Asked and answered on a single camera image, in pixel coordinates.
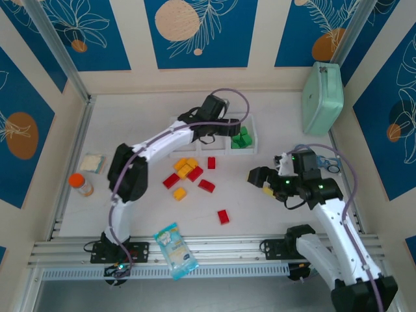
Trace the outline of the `mint green zip case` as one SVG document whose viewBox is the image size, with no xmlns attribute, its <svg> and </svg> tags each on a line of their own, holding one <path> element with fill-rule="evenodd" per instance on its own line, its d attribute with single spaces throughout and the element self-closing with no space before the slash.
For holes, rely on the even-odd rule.
<svg viewBox="0 0 416 312">
<path fill-rule="evenodd" d="M 302 90 L 302 126 L 307 135 L 325 135 L 344 106 L 338 64 L 315 62 Z"/>
</svg>

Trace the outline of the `wet wipes packet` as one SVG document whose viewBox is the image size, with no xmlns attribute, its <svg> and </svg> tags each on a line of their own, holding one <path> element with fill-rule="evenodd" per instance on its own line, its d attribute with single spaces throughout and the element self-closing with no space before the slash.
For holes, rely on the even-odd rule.
<svg viewBox="0 0 416 312">
<path fill-rule="evenodd" d="M 197 259 L 181 236 L 175 222 L 154 234 L 153 237 L 161 249 L 174 280 L 183 278 L 199 267 Z"/>
</svg>

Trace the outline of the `wrapped sponge pack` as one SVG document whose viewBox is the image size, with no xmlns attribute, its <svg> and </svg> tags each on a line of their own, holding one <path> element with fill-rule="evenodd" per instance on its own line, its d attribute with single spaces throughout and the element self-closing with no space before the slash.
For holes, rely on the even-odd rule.
<svg viewBox="0 0 416 312">
<path fill-rule="evenodd" d="M 81 161 L 80 171 L 100 174 L 106 161 L 102 154 L 86 154 Z"/>
</svg>

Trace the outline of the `orange capped bottle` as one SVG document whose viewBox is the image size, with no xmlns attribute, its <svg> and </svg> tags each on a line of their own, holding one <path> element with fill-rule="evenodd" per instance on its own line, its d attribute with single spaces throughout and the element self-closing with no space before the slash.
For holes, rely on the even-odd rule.
<svg viewBox="0 0 416 312">
<path fill-rule="evenodd" d="M 80 173 L 74 173 L 68 178 L 69 185 L 82 196 L 90 196 L 94 192 L 92 184 Z"/>
</svg>

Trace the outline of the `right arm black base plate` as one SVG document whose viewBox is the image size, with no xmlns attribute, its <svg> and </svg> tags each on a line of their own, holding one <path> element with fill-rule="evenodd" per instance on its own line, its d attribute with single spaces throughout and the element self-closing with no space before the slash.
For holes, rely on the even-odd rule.
<svg viewBox="0 0 416 312">
<path fill-rule="evenodd" d="M 297 252 L 295 243 L 286 242 L 285 239 L 265 239 L 259 249 L 265 254 L 266 260 L 305 260 Z"/>
</svg>

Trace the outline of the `aluminium rail beam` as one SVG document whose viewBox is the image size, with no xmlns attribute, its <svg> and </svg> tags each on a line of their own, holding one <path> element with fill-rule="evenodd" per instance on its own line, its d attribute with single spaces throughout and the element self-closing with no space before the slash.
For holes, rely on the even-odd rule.
<svg viewBox="0 0 416 312">
<path fill-rule="evenodd" d="M 201 265 L 266 263 L 259 245 L 265 239 L 282 239 L 283 235 L 223 236 L 223 237 L 186 237 L 183 236 L 191 252 Z M 335 253 L 332 244 L 325 234 L 318 234 L 319 239 Z M 28 267 L 97 267 L 100 264 L 90 263 L 90 254 L 83 246 L 92 237 L 57 237 L 51 241 L 35 242 L 28 260 Z M 381 242 L 377 235 L 361 235 L 361 240 L 373 259 L 385 258 Z M 133 237 L 131 242 L 148 242 L 148 263 L 165 265 L 159 245 L 153 237 Z"/>
</svg>

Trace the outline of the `aluminium side rail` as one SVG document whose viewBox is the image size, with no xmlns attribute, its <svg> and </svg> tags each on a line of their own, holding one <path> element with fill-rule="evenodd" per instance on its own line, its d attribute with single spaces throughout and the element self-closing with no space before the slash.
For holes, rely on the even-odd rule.
<svg viewBox="0 0 416 312">
<path fill-rule="evenodd" d="M 91 95 L 88 102 L 84 106 L 81 119 L 75 132 L 75 137 L 72 140 L 71 148 L 69 151 L 69 159 L 66 162 L 64 175 L 60 183 L 58 190 L 58 196 L 53 206 L 53 213 L 49 221 L 48 229 L 45 234 L 45 240 L 50 241 L 53 238 L 53 232 L 55 223 L 58 219 L 62 218 L 68 202 L 68 198 L 71 192 L 71 187 L 68 184 L 68 178 L 76 171 L 79 158 L 81 156 L 83 144 L 85 142 L 86 134 L 96 104 L 97 96 Z"/>
</svg>

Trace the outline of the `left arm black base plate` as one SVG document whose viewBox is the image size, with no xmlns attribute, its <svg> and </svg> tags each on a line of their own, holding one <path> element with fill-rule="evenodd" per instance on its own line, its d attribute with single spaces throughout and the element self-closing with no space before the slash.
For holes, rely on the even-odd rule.
<svg viewBox="0 0 416 312">
<path fill-rule="evenodd" d="M 134 263 L 148 262 L 148 242 L 128 242 L 125 249 Z M 93 264 L 128 263 L 129 258 L 121 246 L 97 242 L 93 244 L 90 262 Z"/>
</svg>

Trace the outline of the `aluminium frame post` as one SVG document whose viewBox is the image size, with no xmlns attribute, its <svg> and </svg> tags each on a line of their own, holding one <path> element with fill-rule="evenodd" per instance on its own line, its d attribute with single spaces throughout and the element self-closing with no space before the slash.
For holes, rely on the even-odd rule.
<svg viewBox="0 0 416 312">
<path fill-rule="evenodd" d="M 81 76 L 79 75 L 79 72 L 77 71 L 77 68 L 75 67 L 75 64 L 73 63 L 68 51 L 64 47 L 62 40 L 56 32 L 53 24 L 50 22 L 41 4 L 37 0 L 21 1 L 44 42 L 47 44 L 59 66 L 72 83 L 75 91 L 85 103 L 89 103 L 91 95 L 89 94 Z"/>
<path fill-rule="evenodd" d="M 344 35 L 336 48 L 333 57 L 330 60 L 332 64 L 338 64 L 341 67 L 353 47 L 358 35 L 370 16 L 377 0 L 360 0 L 357 10 L 352 15 L 350 23 L 344 32 Z"/>
</svg>

